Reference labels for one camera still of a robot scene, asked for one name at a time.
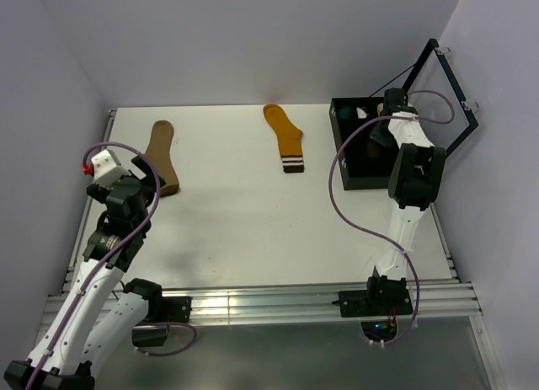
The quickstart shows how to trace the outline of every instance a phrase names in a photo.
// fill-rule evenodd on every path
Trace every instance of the black storage bin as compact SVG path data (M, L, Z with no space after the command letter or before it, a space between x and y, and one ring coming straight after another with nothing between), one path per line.
M334 98L331 101L329 117L333 128L335 146L339 150L343 142L361 125L378 116L376 107L383 103L383 97ZM357 108L367 113L360 119ZM368 126L345 148L339 159L340 174L344 190L386 189L398 148L384 147L373 141L369 135L374 125Z

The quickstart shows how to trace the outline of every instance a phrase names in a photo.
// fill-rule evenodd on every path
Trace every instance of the white wall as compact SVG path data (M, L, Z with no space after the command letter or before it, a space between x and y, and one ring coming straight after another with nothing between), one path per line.
M369 94L458 0L44 0L110 106Z
M25 359L82 214L106 111L41 0L0 0L0 372ZM0 388L7 385L1 381Z
M448 161L436 205L516 389L539 381L538 1L461 0L440 39L483 108L480 128Z

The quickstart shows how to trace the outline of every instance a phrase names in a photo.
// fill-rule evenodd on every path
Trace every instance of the red connector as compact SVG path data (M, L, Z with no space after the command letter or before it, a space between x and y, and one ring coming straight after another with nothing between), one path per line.
M81 168L83 169L83 172L85 175L93 176L93 167L91 163L87 163L86 165L81 164Z

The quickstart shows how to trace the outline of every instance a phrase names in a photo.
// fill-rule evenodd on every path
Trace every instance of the black clamp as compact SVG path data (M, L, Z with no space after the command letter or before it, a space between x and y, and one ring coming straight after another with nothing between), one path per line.
M389 280L371 276L364 291L340 291L339 299L332 302L340 306L342 318L380 317L390 313L409 315L414 312L406 280Z

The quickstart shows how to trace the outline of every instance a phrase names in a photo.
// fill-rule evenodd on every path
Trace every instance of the black box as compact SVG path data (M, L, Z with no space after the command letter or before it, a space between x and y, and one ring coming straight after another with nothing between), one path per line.
M337 150L358 127L378 116L376 108L381 103L383 97L332 99L329 117ZM367 113L366 119L358 117L357 108ZM387 189L398 147L384 147L372 140L369 135L374 126L357 135L339 159L344 190Z
M445 147L447 157L449 157L470 133L478 127L478 120L472 110L467 105L467 98L462 92L461 86L456 80L455 74L446 59L444 49L438 45L438 40L429 39L424 47L419 59L408 70L411 70L403 84L404 91L408 92L429 59L435 52L435 56L440 63L441 69L451 85L457 101L461 104L461 110L467 119L467 127L449 146ZM402 72L389 83L404 75ZM333 98L329 117L331 127L334 131L335 146L340 149L343 142L363 123L377 117L376 107L383 102L382 97L369 98ZM366 119L359 119L357 108L362 108L368 115ZM382 147L377 142L370 139L372 129L375 125L367 127L362 131L344 150L344 155L339 161L340 174L343 178L344 190L377 190L386 189L387 181L391 175L393 164L397 158L398 149Z

